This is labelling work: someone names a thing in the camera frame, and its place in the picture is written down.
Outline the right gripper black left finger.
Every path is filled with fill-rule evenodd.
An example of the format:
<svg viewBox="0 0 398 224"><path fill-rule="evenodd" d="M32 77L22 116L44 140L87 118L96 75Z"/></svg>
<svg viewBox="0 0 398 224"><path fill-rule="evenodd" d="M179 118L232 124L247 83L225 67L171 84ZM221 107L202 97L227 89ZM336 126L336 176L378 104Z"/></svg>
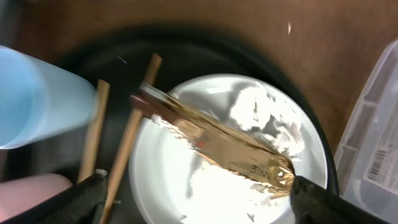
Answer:
<svg viewBox="0 0 398 224"><path fill-rule="evenodd" d="M83 182L1 223L99 223L107 195L106 176L95 173Z"/></svg>

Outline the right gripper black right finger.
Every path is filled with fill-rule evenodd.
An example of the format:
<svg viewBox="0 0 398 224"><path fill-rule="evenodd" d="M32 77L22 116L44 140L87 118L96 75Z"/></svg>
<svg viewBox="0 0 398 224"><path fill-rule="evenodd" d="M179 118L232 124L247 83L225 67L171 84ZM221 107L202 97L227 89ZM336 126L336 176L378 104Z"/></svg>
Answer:
<svg viewBox="0 0 398 224"><path fill-rule="evenodd" d="M290 204L296 224L387 224L302 176L294 179Z"/></svg>

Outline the light blue plastic cup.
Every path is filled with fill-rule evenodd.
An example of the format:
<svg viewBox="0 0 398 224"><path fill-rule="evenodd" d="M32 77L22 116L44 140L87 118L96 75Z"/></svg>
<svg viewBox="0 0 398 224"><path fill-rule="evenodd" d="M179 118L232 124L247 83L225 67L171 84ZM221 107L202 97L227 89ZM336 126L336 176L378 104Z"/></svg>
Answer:
<svg viewBox="0 0 398 224"><path fill-rule="evenodd" d="M84 78L1 47L1 149L15 149L89 122L96 90Z"/></svg>

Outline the gold foil wrapper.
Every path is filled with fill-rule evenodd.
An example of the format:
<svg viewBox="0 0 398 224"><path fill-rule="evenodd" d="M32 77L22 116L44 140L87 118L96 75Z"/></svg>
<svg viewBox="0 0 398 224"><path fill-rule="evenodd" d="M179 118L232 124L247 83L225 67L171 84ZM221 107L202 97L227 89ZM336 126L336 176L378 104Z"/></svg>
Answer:
<svg viewBox="0 0 398 224"><path fill-rule="evenodd" d="M274 198L289 195L295 171L288 157L153 86L142 84L130 99L212 164L262 185Z"/></svg>

